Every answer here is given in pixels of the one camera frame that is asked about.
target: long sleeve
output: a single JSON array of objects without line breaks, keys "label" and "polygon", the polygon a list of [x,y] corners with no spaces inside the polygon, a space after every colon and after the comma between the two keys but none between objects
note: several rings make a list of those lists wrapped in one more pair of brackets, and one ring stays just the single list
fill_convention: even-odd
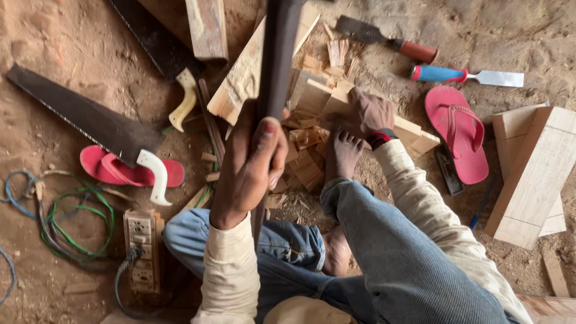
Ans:
[{"label": "long sleeve", "polygon": [[254,323],[260,277],[250,213],[227,231],[209,227],[204,265],[202,305],[191,323]]},{"label": "long sleeve", "polygon": [[502,308],[521,323],[532,323],[510,284],[486,257],[486,249],[472,231],[444,203],[426,172],[416,168],[400,140],[392,140],[374,151],[392,192],[396,207],[433,240],[446,256],[475,283],[489,291]]}]

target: power socket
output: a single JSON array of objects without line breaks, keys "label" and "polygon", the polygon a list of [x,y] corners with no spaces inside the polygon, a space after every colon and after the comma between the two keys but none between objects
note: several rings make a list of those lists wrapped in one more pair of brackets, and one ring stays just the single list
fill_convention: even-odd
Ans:
[{"label": "power socket", "polygon": [[135,292],[160,293],[160,251],[164,220],[153,210],[128,210],[124,214],[126,251],[139,246],[142,255],[130,267],[130,287]]}]

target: cream saw handle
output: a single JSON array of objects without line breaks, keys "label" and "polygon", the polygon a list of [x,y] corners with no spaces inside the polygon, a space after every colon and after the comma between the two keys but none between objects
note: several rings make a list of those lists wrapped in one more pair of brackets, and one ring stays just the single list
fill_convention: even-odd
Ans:
[{"label": "cream saw handle", "polygon": [[192,111],[198,98],[196,95],[196,80],[194,80],[188,68],[185,68],[178,74],[176,81],[184,88],[184,99],[182,103],[168,115],[168,119],[170,119],[170,123],[175,129],[183,133],[182,121],[184,121],[184,118]]},{"label": "cream saw handle", "polygon": [[166,185],[168,184],[168,172],[162,160],[152,152],[141,150],[136,163],[150,169],[154,174],[154,187],[152,187],[150,201],[160,206],[171,206],[172,203],[168,202],[164,197]]}]

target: bare foot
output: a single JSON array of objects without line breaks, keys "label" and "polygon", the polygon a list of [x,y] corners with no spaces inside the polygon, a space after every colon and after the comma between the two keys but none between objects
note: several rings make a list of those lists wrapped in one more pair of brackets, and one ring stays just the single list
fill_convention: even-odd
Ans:
[{"label": "bare foot", "polygon": [[322,235],[326,259],[322,272],[332,277],[344,277],[348,271],[348,264],[352,256],[352,250],[344,236],[342,226],[337,226],[328,233]]},{"label": "bare foot", "polygon": [[360,138],[333,126],[326,146],[326,183],[340,176],[352,178],[363,148]]}]

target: red chisel handle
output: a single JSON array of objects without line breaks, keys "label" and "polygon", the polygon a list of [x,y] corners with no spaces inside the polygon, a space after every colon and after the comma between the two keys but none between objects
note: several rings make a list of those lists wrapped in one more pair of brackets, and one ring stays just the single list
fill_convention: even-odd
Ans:
[{"label": "red chisel handle", "polygon": [[436,61],[438,54],[440,54],[440,50],[436,48],[416,44],[403,39],[395,39],[392,48],[397,52],[427,64],[432,64]]}]

